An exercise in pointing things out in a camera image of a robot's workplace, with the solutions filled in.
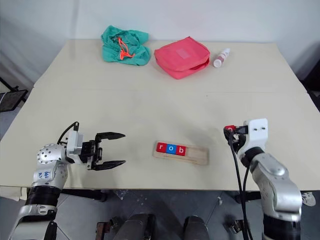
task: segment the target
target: pink pouch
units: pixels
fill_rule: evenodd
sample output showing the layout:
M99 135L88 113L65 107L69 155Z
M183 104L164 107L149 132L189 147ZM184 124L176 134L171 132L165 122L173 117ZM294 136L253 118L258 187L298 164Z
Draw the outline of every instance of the pink pouch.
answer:
M208 66L209 50L188 36L154 51L158 65L175 79L182 79Z

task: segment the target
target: cable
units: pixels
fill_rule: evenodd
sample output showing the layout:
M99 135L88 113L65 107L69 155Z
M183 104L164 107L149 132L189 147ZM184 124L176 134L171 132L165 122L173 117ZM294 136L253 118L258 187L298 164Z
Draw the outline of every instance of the cable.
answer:
M247 223L246 223L246 220L245 220L245 214L246 214L245 198L244 198L243 189L242 189L242 186L241 186L241 179L240 179L239 167L238 167L238 162L237 162L237 156L236 156L236 152L234 150L234 146L232 144L233 136L234 136L234 131L231 131L230 132L230 136L229 136L229 145L230 145L232 156L233 156L233 160L234 160L236 177L237 177L238 185L239 185L241 207L242 207L242 212L243 212L243 221L244 221L243 228L244 229L242 231L242 235L243 235L243 239L244 240L249 240L249 238L248 238L248 230L247 230Z
M62 140L62 138L64 137L64 135L65 135L72 127L73 127L73 129L74 129L75 131L78 131L78 129L79 129L79 122L75 121L75 122L72 123L70 126L68 126L68 127L66 128L66 130L63 131L63 133L62 133L61 136L59 137L58 142L57 142L56 144L60 144L60 143L61 143L61 140Z
M247 178L248 178L249 169L250 169L250 167L246 168L245 175L244 175L244 180L243 180L242 193L243 193L243 198L244 199L246 199L246 184L247 184ZM251 240L254 240L254 238L252 237L251 229L249 227L249 221L247 219L246 205L244 205L243 218L244 218L244 223L246 224L247 231L249 233L249 237L250 237Z

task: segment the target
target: teal drawstring bag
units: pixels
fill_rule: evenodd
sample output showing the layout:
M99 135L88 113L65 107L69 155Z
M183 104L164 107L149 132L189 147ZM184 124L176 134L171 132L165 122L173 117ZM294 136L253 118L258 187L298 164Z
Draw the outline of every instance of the teal drawstring bag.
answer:
M146 32L121 30L110 25L101 35L102 58L106 62L146 65L151 57L150 50L142 44L148 41L148 37Z

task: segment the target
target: white bracket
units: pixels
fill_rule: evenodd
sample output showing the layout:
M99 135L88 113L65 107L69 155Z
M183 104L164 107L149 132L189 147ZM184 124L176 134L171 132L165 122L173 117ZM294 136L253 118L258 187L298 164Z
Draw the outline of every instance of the white bracket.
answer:
M248 134L245 135L244 145L238 151L240 159L244 157L247 150L254 147L265 150L268 140L268 120L266 118L247 120L243 125L248 126Z
M83 134L74 130L69 132L68 142L66 145L66 156L74 160L74 163L76 164L83 164L79 157L81 154L83 141Z

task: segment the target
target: white table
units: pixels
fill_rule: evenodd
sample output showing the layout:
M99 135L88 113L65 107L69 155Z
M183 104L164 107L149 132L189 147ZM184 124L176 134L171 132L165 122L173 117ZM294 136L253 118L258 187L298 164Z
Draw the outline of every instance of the white table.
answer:
M149 46L153 51L164 44ZM126 134L101 147L104 161L127 162L103 171L72 164L66 188L236 190L223 127L266 117L266 150L286 165L301 190L318 190L320 114L276 46L204 44L212 53L230 47L232 54L219 69L210 65L174 80L154 56L142 67L107 63L98 40L69 41L0 142L0 185L29 186L38 149L79 121L86 141L99 132ZM207 147L209 165L154 158L157 140ZM257 189L248 178L247 190Z

